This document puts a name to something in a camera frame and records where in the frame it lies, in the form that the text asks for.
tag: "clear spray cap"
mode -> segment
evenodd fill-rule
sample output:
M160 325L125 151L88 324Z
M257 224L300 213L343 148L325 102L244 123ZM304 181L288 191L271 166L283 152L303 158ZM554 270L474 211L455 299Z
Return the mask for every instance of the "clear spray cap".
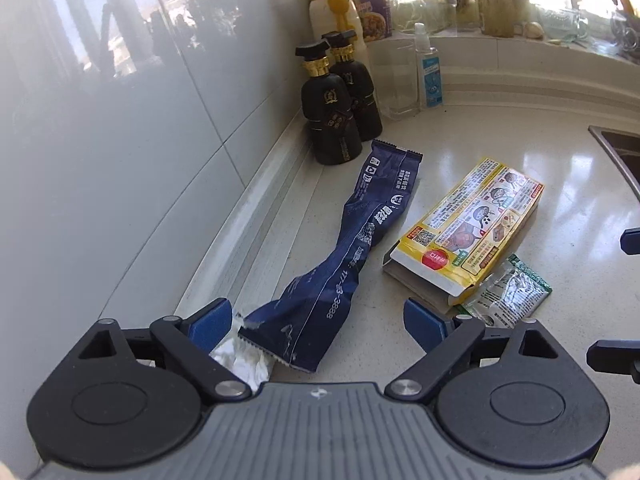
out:
M427 34L427 29L424 27L424 23L416 23L414 25L415 31L415 49L416 50L429 50L431 48L431 40Z

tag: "sink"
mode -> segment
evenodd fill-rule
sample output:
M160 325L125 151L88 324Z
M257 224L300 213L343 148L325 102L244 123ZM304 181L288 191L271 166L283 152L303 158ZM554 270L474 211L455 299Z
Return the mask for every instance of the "sink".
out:
M640 136L601 126L589 126L591 135L600 143L631 189L640 200Z

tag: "gold emblem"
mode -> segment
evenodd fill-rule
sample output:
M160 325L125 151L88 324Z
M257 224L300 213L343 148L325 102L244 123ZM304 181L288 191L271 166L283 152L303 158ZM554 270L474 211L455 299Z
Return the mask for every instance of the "gold emblem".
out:
M326 104L338 102L338 92L335 91L335 88L331 88L331 90L327 90L324 93L324 102Z

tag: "gray ribbed plate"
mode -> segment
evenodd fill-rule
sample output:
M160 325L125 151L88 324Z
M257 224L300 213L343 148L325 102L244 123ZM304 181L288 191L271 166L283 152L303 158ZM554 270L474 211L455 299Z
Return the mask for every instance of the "gray ribbed plate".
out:
M370 383L267 383L223 404L183 448L151 464L82 472L49 463L37 480L544 480L603 478L586 463L552 472L488 466L453 448L417 404Z

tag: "gold bottle collar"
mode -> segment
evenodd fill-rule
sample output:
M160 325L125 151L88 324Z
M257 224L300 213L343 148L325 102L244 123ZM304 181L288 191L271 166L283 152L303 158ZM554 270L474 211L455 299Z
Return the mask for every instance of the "gold bottle collar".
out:
M336 61L353 61L353 51L353 45L331 49L331 53L335 56Z
M311 77L318 77L329 73L329 58L315 59L313 61L304 61L302 65L309 72Z

